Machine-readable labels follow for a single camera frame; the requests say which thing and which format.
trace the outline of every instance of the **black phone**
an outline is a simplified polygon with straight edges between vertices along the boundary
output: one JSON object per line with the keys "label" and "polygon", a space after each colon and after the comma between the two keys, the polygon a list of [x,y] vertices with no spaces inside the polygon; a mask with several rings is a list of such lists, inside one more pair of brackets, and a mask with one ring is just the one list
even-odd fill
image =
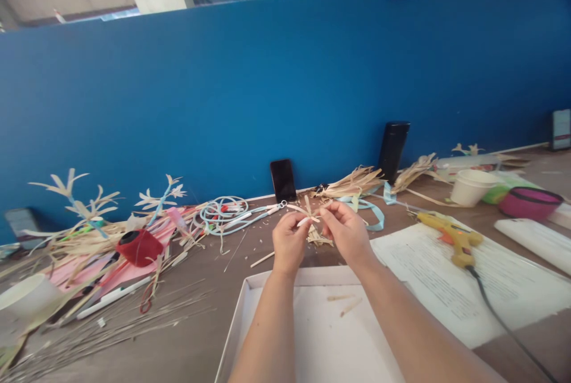
{"label": "black phone", "polygon": [[291,170],[291,160],[276,160],[269,164],[274,183],[275,200],[280,203],[282,200],[293,202],[297,200],[296,185],[293,182],[293,171]]}

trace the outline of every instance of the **table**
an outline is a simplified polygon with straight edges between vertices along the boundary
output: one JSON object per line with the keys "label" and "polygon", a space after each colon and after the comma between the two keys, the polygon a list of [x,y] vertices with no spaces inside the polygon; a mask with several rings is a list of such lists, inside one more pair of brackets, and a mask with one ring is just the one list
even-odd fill
{"label": "table", "polygon": [[[571,197],[571,185],[565,184],[571,174],[571,152],[551,153],[545,149],[533,149],[517,154],[533,159],[532,165],[525,169],[525,178],[546,189]],[[450,194],[449,186],[428,177],[421,177],[415,181],[412,188],[439,200]],[[253,206],[267,205],[274,201],[273,197],[260,199],[253,202]],[[375,202],[385,214],[384,230],[380,233],[370,233],[371,238],[393,233],[415,223],[407,216],[404,207],[387,206],[381,199],[376,198],[371,201]],[[480,203],[473,209],[442,208],[410,193],[399,194],[399,201],[447,213],[512,251],[558,271],[493,228],[496,220],[505,218],[495,206]],[[213,236],[205,238],[203,241],[206,245],[205,250],[194,248],[184,263],[165,274],[166,282],[159,292],[154,307],[160,307],[161,304],[168,302],[165,296],[169,292],[205,278],[204,282],[198,285],[199,290],[213,290],[213,292],[201,302],[204,303],[201,307],[215,307],[215,311],[192,317],[175,328],[151,332],[134,342],[110,347],[53,372],[41,381],[59,383],[214,381],[242,282],[250,275],[272,268],[273,258],[253,269],[250,269],[250,264],[273,251],[271,231],[280,215],[285,212],[281,210],[278,214],[253,224],[248,232],[238,231],[228,236],[224,247],[231,252],[223,256],[219,253],[219,238]],[[368,221],[374,220],[369,210],[360,211],[359,214]],[[571,236],[571,231],[565,228],[551,223],[546,225],[566,236]],[[224,272],[244,235],[240,248]],[[344,264],[337,249],[323,245],[320,248],[308,246],[302,266]],[[560,382],[571,381],[570,310],[564,310],[557,316],[551,316],[523,328],[517,331],[517,334]],[[35,346],[41,346],[45,342],[45,337],[32,337],[29,341],[30,347],[33,349]],[[475,353],[510,382],[545,381],[529,359],[507,337],[492,340],[475,349]]]}

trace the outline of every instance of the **black cable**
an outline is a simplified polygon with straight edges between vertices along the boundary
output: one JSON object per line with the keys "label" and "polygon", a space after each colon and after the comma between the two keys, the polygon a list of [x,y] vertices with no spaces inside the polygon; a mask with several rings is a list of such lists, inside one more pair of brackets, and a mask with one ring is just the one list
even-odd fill
{"label": "black cable", "polygon": [[553,375],[549,372],[549,370],[545,368],[543,364],[539,362],[539,360],[536,359],[536,357],[527,349],[527,347],[523,345],[521,341],[519,341],[519,339],[516,337],[513,331],[510,330],[510,328],[508,328],[506,324],[504,324],[504,321],[502,321],[501,318],[498,316],[498,314],[495,312],[494,308],[492,307],[492,304],[490,304],[490,300],[488,300],[488,296],[486,295],[486,291],[484,290],[484,284],[482,283],[480,275],[478,274],[478,272],[476,272],[476,269],[473,266],[466,266],[466,270],[468,270],[472,274],[472,276],[474,276],[476,282],[478,282],[478,287],[480,288],[480,292],[482,293],[482,298],[484,299],[484,303],[486,303],[486,306],[488,306],[490,312],[492,312],[492,315],[494,315],[498,323],[506,330],[508,335],[513,339],[513,341],[516,342],[516,344],[523,350],[523,352],[534,362],[534,364],[537,365],[537,368],[539,368],[543,372],[543,374],[545,374],[545,376],[549,379],[549,381],[551,383],[558,383],[555,377],[553,377]]}

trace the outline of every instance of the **blue wall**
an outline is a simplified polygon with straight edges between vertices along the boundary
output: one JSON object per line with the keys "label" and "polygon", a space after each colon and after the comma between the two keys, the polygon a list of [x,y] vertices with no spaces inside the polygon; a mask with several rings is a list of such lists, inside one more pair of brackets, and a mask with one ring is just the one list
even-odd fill
{"label": "blue wall", "polygon": [[63,197],[27,185],[69,167],[92,173],[78,199],[121,191],[111,219],[165,173],[199,201],[253,197],[289,157],[309,187],[375,164],[391,119],[412,123],[404,164],[538,143],[570,73],[571,0],[251,0],[9,33],[0,211],[71,224]]}

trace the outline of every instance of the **paper cup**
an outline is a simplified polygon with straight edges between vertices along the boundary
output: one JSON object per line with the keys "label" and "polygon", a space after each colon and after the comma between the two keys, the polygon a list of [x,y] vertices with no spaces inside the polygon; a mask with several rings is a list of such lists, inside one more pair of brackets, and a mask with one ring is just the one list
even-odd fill
{"label": "paper cup", "polygon": [[62,292],[43,274],[34,274],[0,295],[0,310],[9,310],[20,319],[32,320]]}
{"label": "paper cup", "polygon": [[487,172],[467,169],[458,172],[450,200],[462,206],[473,207],[492,189],[498,178]]}

